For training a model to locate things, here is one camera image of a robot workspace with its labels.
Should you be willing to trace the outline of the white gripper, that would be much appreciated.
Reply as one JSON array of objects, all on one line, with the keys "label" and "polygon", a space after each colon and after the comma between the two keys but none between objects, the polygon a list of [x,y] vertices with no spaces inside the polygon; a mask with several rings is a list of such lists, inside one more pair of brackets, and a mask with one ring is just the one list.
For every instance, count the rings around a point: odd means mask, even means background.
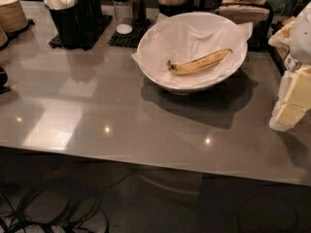
[{"label": "white gripper", "polygon": [[[295,18],[290,35],[290,56],[293,60],[290,71],[311,63],[311,2]],[[311,109],[311,66],[303,65],[295,72],[290,71],[285,72],[279,87],[278,96],[284,103],[275,104],[269,121],[271,129],[281,132],[294,128],[306,110]]]}]

